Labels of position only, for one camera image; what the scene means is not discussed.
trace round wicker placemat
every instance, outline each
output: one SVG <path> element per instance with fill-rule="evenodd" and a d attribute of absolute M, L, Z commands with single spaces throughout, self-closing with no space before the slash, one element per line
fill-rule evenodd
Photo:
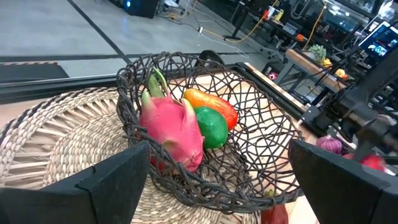
<path fill-rule="evenodd" d="M 0 187 L 39 189 L 127 148 L 115 88 L 64 93 L 26 110 L 1 130 Z M 259 223 L 182 205 L 147 179 L 132 223 Z"/>

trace pink dragon fruit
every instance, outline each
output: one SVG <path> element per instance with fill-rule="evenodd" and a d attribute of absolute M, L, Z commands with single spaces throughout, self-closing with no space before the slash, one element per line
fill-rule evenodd
<path fill-rule="evenodd" d="M 154 68 L 166 96 L 151 75 L 148 91 L 141 98 L 141 116 L 139 124 L 148 129 L 148 135 L 154 138 L 169 152 L 175 162 L 181 162 L 186 170 L 195 172 L 203 160 L 203 140 L 195 111 L 186 99 L 173 100 L 161 72 Z"/>

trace black wire basket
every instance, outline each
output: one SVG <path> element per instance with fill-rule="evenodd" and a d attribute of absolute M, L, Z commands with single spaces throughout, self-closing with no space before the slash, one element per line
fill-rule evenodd
<path fill-rule="evenodd" d="M 188 88 L 227 100 L 238 112 L 238 124 L 220 149 L 205 149 L 195 172 L 176 163 L 159 143 L 139 126 L 141 94 L 153 68 L 167 80 L 175 100 Z M 151 155 L 172 169 L 152 165 L 150 176 L 159 190 L 174 194 L 185 205 L 223 213 L 252 213 L 293 202 L 302 195 L 287 158 L 291 139 L 301 139 L 290 116 L 249 79 L 222 63 L 182 53 L 161 53 L 137 59 L 117 74 L 118 115 L 133 145 L 150 142 Z"/>

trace monitor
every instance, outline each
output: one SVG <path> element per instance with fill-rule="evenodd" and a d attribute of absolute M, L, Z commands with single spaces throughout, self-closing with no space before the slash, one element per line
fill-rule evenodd
<path fill-rule="evenodd" d="M 386 21 L 367 35 L 359 46 L 373 59 L 380 61 L 398 46 L 398 30 Z"/>

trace gray floor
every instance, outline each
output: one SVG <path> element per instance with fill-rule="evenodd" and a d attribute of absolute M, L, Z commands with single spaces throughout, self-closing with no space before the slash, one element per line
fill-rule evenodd
<path fill-rule="evenodd" d="M 168 52 L 234 52 L 226 63 L 249 62 L 262 69 L 267 59 L 257 52 L 261 46 L 248 39 L 231 43 L 188 25 L 163 17 L 129 16 L 107 0 L 73 0 L 124 54 Z M 0 0 L 0 56 L 112 55 L 116 52 L 66 0 Z M 218 35 L 230 35 L 234 27 L 201 4 L 195 11 L 200 25 Z M 180 19 L 198 27 L 193 12 Z M 121 59 L 70 60 L 59 64 L 71 77 L 116 73 L 125 66 Z"/>

